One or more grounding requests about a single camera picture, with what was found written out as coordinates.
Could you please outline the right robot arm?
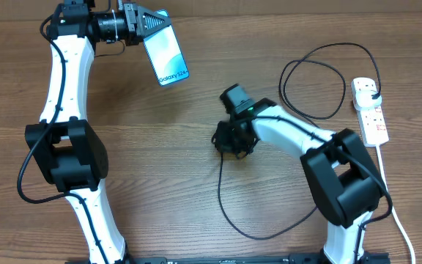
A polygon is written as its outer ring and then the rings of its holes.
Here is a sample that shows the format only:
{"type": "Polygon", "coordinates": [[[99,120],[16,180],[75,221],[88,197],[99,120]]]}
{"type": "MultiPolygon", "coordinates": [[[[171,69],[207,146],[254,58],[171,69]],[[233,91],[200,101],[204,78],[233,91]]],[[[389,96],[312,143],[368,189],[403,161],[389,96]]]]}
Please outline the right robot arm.
{"type": "Polygon", "coordinates": [[[327,219],[321,254],[293,254],[291,263],[388,263],[365,252],[367,224],[387,191],[360,137],[350,129],[324,130],[287,113],[267,98],[255,101],[235,84],[220,96],[229,120],[220,121],[212,143],[219,153],[244,158],[258,142],[299,158],[311,196],[327,219]]]}

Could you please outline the smartphone with light screen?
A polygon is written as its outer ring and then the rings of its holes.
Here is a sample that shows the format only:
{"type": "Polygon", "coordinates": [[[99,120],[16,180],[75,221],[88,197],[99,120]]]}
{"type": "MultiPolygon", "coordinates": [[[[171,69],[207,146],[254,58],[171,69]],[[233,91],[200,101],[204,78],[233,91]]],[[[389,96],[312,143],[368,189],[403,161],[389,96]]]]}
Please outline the smartphone with light screen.
{"type": "Polygon", "coordinates": [[[171,86],[189,77],[188,66],[172,25],[147,37],[144,47],[159,85],[171,86]]]}

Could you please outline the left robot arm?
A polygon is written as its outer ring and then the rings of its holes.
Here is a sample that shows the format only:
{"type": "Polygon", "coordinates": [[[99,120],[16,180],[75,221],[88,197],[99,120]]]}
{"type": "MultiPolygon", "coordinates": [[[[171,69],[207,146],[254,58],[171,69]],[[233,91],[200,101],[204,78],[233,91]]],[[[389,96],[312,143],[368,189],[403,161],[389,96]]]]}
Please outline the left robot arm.
{"type": "Polygon", "coordinates": [[[89,248],[88,263],[133,263],[106,195],[107,150],[86,116],[89,71],[97,43],[137,45],[169,28],[171,19],[164,10],[133,2],[120,3],[115,11],[95,12],[93,7],[93,1],[63,1],[40,25],[51,45],[51,80],[39,122],[25,128],[29,152],[17,191],[31,204],[70,203],[89,248]],[[24,194],[23,175],[32,159],[56,195],[31,199],[24,194]]]}

